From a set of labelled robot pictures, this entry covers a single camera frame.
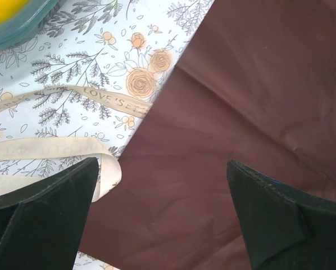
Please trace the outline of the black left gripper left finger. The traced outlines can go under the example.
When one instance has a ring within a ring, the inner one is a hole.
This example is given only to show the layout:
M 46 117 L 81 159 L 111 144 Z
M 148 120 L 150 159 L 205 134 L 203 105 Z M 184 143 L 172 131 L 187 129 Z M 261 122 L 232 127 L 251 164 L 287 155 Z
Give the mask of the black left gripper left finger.
M 97 178 L 89 157 L 0 196 L 0 269 L 73 269 Z

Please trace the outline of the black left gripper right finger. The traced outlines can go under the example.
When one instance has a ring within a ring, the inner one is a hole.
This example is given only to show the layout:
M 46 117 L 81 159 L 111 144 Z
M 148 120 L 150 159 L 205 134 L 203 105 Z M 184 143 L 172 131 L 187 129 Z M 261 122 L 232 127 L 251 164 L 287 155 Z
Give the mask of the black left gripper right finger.
M 336 269 L 336 202 L 236 160 L 227 180 L 252 269 Z

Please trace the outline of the cream printed ribbon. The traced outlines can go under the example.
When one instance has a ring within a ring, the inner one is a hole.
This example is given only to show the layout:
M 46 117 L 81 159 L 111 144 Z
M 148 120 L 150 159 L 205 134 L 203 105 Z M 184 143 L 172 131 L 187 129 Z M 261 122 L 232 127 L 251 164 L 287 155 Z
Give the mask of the cream printed ribbon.
M 82 96 L 90 98 L 103 106 L 144 119 L 152 103 L 136 99 L 121 93 L 103 91 L 92 87 L 63 85 Z M 0 112 L 21 103 L 29 95 L 38 91 L 28 92 L 0 101 Z M 0 161 L 4 160 L 36 160 L 58 159 L 71 156 L 101 154 L 101 170 L 99 181 L 93 180 L 95 190 L 92 202 L 99 200 L 110 192 L 122 178 L 121 166 L 118 160 L 96 138 L 88 137 L 51 137 L 51 138 L 19 138 L 0 142 Z M 35 182 L 41 182 L 45 177 L 15 176 L 0 174 L 0 196 L 26 187 Z

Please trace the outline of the dark red wrapping paper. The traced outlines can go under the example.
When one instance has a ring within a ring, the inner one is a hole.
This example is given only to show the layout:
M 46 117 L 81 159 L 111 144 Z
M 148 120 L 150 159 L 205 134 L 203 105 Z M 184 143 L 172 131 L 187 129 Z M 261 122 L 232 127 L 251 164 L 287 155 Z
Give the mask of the dark red wrapping paper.
M 249 269 L 232 159 L 336 201 L 336 1 L 215 1 L 80 250 L 119 269 Z

